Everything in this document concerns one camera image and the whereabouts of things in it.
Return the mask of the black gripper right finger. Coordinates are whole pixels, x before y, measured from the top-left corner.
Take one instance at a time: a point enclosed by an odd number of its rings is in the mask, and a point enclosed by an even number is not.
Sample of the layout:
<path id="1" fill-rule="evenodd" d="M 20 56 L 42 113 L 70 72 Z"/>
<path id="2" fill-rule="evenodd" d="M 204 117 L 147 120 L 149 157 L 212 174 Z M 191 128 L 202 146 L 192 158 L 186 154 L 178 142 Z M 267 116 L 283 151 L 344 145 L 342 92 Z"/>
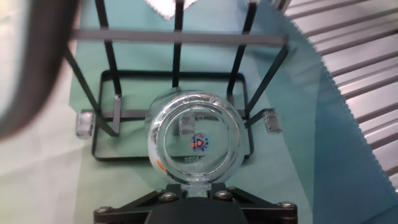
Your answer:
<path id="1" fill-rule="evenodd" d="M 211 184 L 211 199 L 232 203 L 248 223 L 297 224 L 298 208 L 292 202 L 271 203 L 237 187 Z"/>

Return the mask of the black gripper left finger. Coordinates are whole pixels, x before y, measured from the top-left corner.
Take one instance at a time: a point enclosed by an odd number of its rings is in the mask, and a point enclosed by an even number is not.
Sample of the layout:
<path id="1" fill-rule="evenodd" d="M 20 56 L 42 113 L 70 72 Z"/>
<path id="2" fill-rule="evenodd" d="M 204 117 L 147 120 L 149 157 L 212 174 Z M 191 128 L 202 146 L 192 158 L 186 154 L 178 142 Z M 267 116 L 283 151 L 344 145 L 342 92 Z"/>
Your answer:
<path id="1" fill-rule="evenodd" d="M 187 197 L 180 184 L 168 184 L 122 207 L 100 207 L 93 212 L 93 223 L 145 223 L 150 212 L 158 205 Z"/>

